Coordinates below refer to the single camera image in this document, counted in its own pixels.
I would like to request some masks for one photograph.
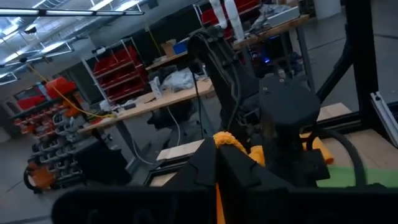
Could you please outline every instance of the white cable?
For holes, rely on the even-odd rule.
[[[178,129],[178,141],[177,141],[177,145],[176,145],[176,146],[179,146],[179,145],[180,145],[180,138],[181,138],[180,126],[178,125],[177,120],[174,118],[174,116],[173,116],[172,112],[170,111],[170,108],[169,108],[169,107],[167,107],[167,110],[169,111],[170,116],[173,118],[173,120],[174,120],[174,122],[175,122],[175,125],[177,125],[177,129]]]
[[[139,156],[139,154],[138,154],[138,152],[137,152],[137,148],[136,148],[136,143],[135,143],[134,141],[132,142],[132,146],[133,146],[134,152],[136,152],[136,155],[137,155],[137,157],[138,157],[139,160],[141,160],[142,162],[144,162],[144,163],[146,163],[146,164],[149,164],[149,165],[153,165],[153,164],[154,164],[154,163],[152,163],[152,162],[146,161],[146,160],[143,159],[141,156]]]

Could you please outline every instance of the gray floor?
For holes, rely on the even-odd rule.
[[[388,101],[398,100],[398,1],[377,0],[373,3],[374,33],[377,56],[377,72],[379,87],[383,97]],[[305,26],[305,34],[316,87],[319,88],[330,74],[339,58],[345,42],[345,16],[336,15],[331,18],[312,20]],[[351,110],[357,110],[353,69],[326,99],[324,105],[342,102]],[[217,98],[205,100],[207,112],[215,127],[219,126],[218,112],[220,105]],[[147,156],[153,159],[159,152],[160,142],[166,139],[167,130],[156,131],[146,125],[149,114],[128,121],[127,126],[141,147],[148,141],[154,143],[154,150]],[[30,154],[32,140],[26,136],[0,144],[0,223],[50,223],[48,215],[54,200],[63,192],[51,192],[45,195],[34,195],[21,183],[22,172]],[[136,183],[142,182],[146,168],[139,170],[134,177]]]

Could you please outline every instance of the green mat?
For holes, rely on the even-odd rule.
[[[354,170],[351,167],[328,166],[330,179],[319,180],[319,187],[347,187],[354,185]],[[398,187],[398,170],[366,169],[368,183],[380,183],[386,187]]]

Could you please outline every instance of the cardboard box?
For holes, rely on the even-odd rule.
[[[168,41],[166,41],[166,43],[160,45],[160,46],[162,46],[162,48],[168,58],[175,55],[174,49],[173,49],[174,45],[175,45],[175,39],[168,40]]]

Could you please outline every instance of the wooden desk top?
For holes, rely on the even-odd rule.
[[[318,120],[332,118],[351,111],[342,103],[323,107]],[[365,130],[346,135],[357,148],[365,166],[370,169],[398,169],[398,150],[381,137],[374,130]],[[184,144],[182,146],[164,149],[157,160],[171,159],[173,157],[194,153],[203,140]],[[335,158],[335,165],[352,166],[351,159],[346,150],[335,139],[323,139],[322,142]]]
[[[155,64],[149,65],[149,66],[146,67],[145,69],[146,69],[147,71],[148,71],[148,70],[151,70],[151,69],[153,69],[153,68],[156,68],[156,67],[159,67],[159,66],[163,65],[164,63],[167,63],[167,62],[170,62],[170,61],[172,61],[172,60],[175,60],[175,59],[177,59],[177,58],[179,58],[179,57],[182,57],[182,56],[184,56],[184,55],[186,55],[186,54],[188,54],[188,52],[183,52],[183,53],[180,53],[180,54],[178,54],[178,55],[174,55],[173,57],[169,57],[169,58],[167,58],[167,59],[164,60],[164,61],[157,62],[157,63],[155,63]]]
[[[213,84],[211,83],[210,79],[207,79],[204,81],[197,81],[197,84],[198,84],[198,92],[199,92],[200,96],[214,91]],[[152,92],[147,93],[147,94],[139,97],[140,103],[138,103],[135,108],[121,111],[120,113],[118,113],[116,118],[105,118],[102,121],[100,121],[99,123],[92,124],[86,128],[80,129],[78,132],[84,133],[86,131],[90,131],[95,128],[104,128],[106,126],[114,124],[117,121],[132,118],[134,116],[137,116],[137,115],[140,115],[140,114],[152,111],[152,110],[156,110],[156,109],[168,106],[168,105],[172,105],[174,103],[192,99],[192,98],[196,97],[196,95],[197,95],[197,93],[196,93],[195,88],[191,88],[189,90],[181,90],[176,93],[172,93],[171,91],[165,90],[164,95],[160,99],[148,102],[151,99],[155,98],[155,96]]]
[[[247,46],[248,44],[255,44],[257,42],[266,40],[267,38],[270,38],[272,36],[281,34],[283,32],[286,32],[290,29],[296,28],[298,26],[301,26],[302,24],[308,22],[308,20],[310,19],[309,15],[301,15],[299,18],[297,19],[293,19],[291,21],[288,21],[284,24],[281,24],[279,26],[273,27],[271,29],[268,30],[264,30],[260,33],[258,33],[258,35],[250,35],[247,39],[245,39],[244,41],[241,42],[237,42],[233,45],[233,49],[234,50],[239,50],[245,46]]]

